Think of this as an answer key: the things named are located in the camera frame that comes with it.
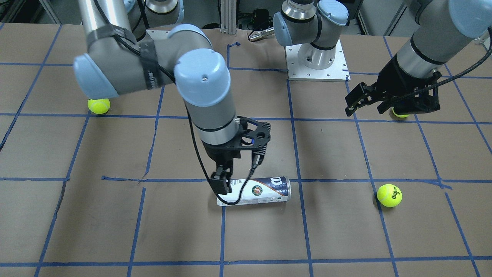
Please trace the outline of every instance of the tennis ball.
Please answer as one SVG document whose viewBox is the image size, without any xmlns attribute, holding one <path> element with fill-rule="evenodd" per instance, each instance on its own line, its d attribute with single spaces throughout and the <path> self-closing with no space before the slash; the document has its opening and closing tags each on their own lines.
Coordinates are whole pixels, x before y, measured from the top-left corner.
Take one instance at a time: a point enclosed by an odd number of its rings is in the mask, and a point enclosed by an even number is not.
<svg viewBox="0 0 492 277">
<path fill-rule="evenodd" d="M 407 118 L 409 116 L 409 114 L 396 114 L 395 113 L 395 107 L 393 107 L 391 109 L 391 111 L 393 112 L 393 114 L 396 116 L 396 117 L 399 117 L 399 118 Z"/>
<path fill-rule="evenodd" d="M 377 190 L 377 199 L 386 207 L 395 207 L 401 202 L 401 191 L 395 185 L 385 184 Z"/>
<path fill-rule="evenodd" d="M 109 103 L 109 99 L 98 99 L 98 100 L 93 100 L 89 99 L 87 101 L 87 106 L 89 107 L 89 110 L 95 114 L 103 114 L 107 113 L 109 111 L 109 107 L 111 104 Z"/>
</svg>

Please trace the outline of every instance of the cable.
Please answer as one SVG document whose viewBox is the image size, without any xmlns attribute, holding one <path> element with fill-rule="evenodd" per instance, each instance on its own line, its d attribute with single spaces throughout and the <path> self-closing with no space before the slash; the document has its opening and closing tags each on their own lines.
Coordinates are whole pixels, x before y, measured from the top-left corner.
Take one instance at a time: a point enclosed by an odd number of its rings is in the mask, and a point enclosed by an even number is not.
<svg viewBox="0 0 492 277">
<path fill-rule="evenodd" d="M 144 7 L 147 7 L 147 0 L 144 0 Z M 140 17 L 138 18 L 137 24 L 135 24 L 135 27 L 133 27 L 131 29 L 132 33 L 137 29 L 138 25 L 140 25 L 140 21 L 142 20 L 143 17 L 144 17 L 144 14 L 142 12 L 140 12 Z"/>
<path fill-rule="evenodd" d="M 202 158 L 200 157 L 200 152 L 198 151 L 198 146 L 196 145 L 195 132 L 193 131 L 193 123 L 191 122 L 191 116 L 189 115 L 188 108 L 186 108 L 186 113 L 188 115 L 189 130 L 190 130 L 190 133 L 191 133 L 191 140 L 193 141 L 193 147 L 195 148 L 196 157 L 198 158 L 198 162 L 200 163 L 200 167 L 202 168 L 203 174 L 205 175 L 205 178 L 207 179 L 207 182 L 210 184 L 210 178 L 207 175 L 207 170 L 205 169 L 205 166 L 203 165 Z M 246 184 L 249 181 L 249 179 L 251 179 L 251 176 L 253 176 L 254 171 L 255 171 L 255 169 L 257 167 L 258 167 L 257 164 L 252 164 L 251 165 L 251 169 L 249 170 L 249 175 L 246 178 L 243 186 L 241 187 L 241 189 L 239 191 L 239 198 L 236 201 L 234 201 L 234 202 L 227 202 L 224 199 L 222 199 L 222 197 L 220 197 L 219 194 L 216 193 L 215 196 L 217 197 L 217 199 L 219 199 L 222 203 L 224 203 L 226 205 L 230 205 L 230 206 L 233 206 L 233 205 L 239 203 L 239 201 L 241 200 L 241 196 L 243 195 L 243 190 L 246 187 Z"/>
<path fill-rule="evenodd" d="M 492 37 L 492 26 L 488 27 L 487 28 L 487 31 L 489 31 L 489 35 L 490 37 Z M 396 97 L 394 98 L 393 100 L 391 100 L 389 102 L 389 105 L 393 105 L 397 102 L 401 102 L 403 100 L 406 100 L 406 99 L 409 99 L 417 94 L 420 94 L 422 92 L 425 92 L 425 91 L 429 91 L 429 90 L 434 90 L 435 88 L 439 87 L 439 86 L 442 86 L 444 84 L 447 84 L 449 82 L 452 82 L 458 78 L 461 78 L 463 76 L 465 76 L 466 74 L 470 73 L 472 70 L 474 70 L 475 68 L 479 67 L 479 65 L 483 64 L 492 54 L 492 40 L 491 40 L 491 43 L 489 45 L 489 49 L 487 50 L 487 52 L 485 53 L 485 56 L 483 56 L 479 61 L 477 61 L 474 65 L 470 66 L 469 68 L 465 69 L 464 71 L 462 71 L 461 73 L 453 76 L 453 77 L 450 77 L 450 78 L 447 78 L 446 80 L 443 80 L 443 81 L 440 81 L 436 84 L 433 84 L 431 86 L 428 86 L 428 87 L 425 87 L 423 89 L 419 89 L 419 90 L 416 90 L 412 93 L 409 93 L 407 95 L 404 95 L 404 96 L 400 96 L 400 97 Z"/>
<path fill-rule="evenodd" d="M 222 197 L 219 196 L 219 194 L 216 194 L 215 196 L 217 196 L 217 199 L 219 199 L 222 203 L 226 204 L 226 205 L 230 205 L 230 206 L 233 206 L 237 203 L 239 203 L 239 201 L 241 200 L 241 196 L 243 195 L 243 190 L 244 188 L 246 187 L 246 184 L 247 182 L 249 181 L 249 179 L 251 179 L 251 176 L 253 176 L 254 174 L 254 170 L 258 167 L 257 164 L 252 164 L 251 165 L 251 169 L 249 170 L 249 175 L 247 176 L 246 180 L 245 180 L 245 183 L 242 185 L 241 187 L 241 190 L 239 190 L 239 197 L 236 201 L 234 202 L 227 202 L 225 201 L 224 199 L 222 199 Z"/>
<path fill-rule="evenodd" d="M 97 0 L 93 0 L 93 1 L 94 1 L 94 5 L 96 6 L 97 10 L 99 11 L 99 14 L 102 17 L 102 20 L 104 21 L 104 23 L 111 25 L 108 18 L 104 14 L 104 11 L 102 10 L 101 6 L 99 5 L 99 2 Z M 140 57 L 140 51 L 131 47 L 122 37 L 120 37 L 119 35 L 114 35 L 113 38 L 116 40 L 117 43 L 123 45 L 130 52 L 132 52 L 133 54 Z M 169 73 L 169 71 L 167 71 L 165 68 L 163 68 L 161 65 L 159 65 L 159 70 L 162 71 L 173 83 L 176 82 L 176 79 L 174 78 L 174 76 L 171 73 Z"/>
</svg>

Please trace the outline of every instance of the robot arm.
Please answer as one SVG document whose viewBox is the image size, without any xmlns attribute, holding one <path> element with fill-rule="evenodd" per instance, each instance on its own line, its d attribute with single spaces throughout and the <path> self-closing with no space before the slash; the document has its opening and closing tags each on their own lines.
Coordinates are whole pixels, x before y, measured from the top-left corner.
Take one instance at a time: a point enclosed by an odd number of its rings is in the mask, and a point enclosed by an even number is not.
<svg viewBox="0 0 492 277">
<path fill-rule="evenodd" d="M 282 46 L 302 44 L 299 63 L 326 69 L 336 57 L 336 45 L 348 20 L 347 8 L 336 0 L 286 0 L 274 15 L 274 30 Z"/>
<path fill-rule="evenodd" d="M 216 162 L 210 177 L 216 194 L 231 192 L 232 161 L 241 157 L 241 150 L 253 151 L 253 165 L 262 162 L 270 124 L 236 115 L 224 58 L 199 28 L 179 25 L 166 39 L 137 44 L 121 0 L 79 0 L 79 5 L 88 53 L 75 58 L 74 70 L 89 98 L 113 98 L 175 82 L 208 156 Z M 248 123 L 256 129 L 248 129 Z"/>
<path fill-rule="evenodd" d="M 380 114 L 428 113 L 440 109 L 441 66 L 492 25 L 492 0 L 405 0 L 420 28 L 368 86 L 360 83 L 346 97 L 347 116 L 383 101 Z"/>
</svg>

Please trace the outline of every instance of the roland garros logo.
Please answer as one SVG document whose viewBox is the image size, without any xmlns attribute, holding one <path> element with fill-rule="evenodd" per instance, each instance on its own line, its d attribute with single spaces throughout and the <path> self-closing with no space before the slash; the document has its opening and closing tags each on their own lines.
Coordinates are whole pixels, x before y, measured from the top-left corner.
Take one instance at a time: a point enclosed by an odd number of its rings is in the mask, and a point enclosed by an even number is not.
<svg viewBox="0 0 492 277">
<path fill-rule="evenodd" d="M 263 189 L 259 186 L 259 185 L 255 185 L 253 187 L 253 189 L 251 189 L 251 192 L 255 195 L 255 196 L 260 196 L 261 193 L 263 192 Z"/>
</svg>

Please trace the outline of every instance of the metal base plate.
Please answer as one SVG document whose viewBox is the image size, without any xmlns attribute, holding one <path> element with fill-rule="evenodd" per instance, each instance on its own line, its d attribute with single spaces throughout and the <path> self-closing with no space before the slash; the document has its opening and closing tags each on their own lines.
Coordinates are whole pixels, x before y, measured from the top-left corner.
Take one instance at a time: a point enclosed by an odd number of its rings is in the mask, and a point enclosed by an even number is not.
<svg viewBox="0 0 492 277">
<path fill-rule="evenodd" d="M 327 82 L 345 82 L 350 80 L 350 74 L 348 73 L 347 62 L 345 61 L 340 40 L 338 40 L 336 45 L 337 55 L 335 60 L 332 66 L 327 69 L 311 69 L 301 64 L 297 57 L 301 45 L 292 45 L 285 48 L 289 80 Z"/>
</svg>

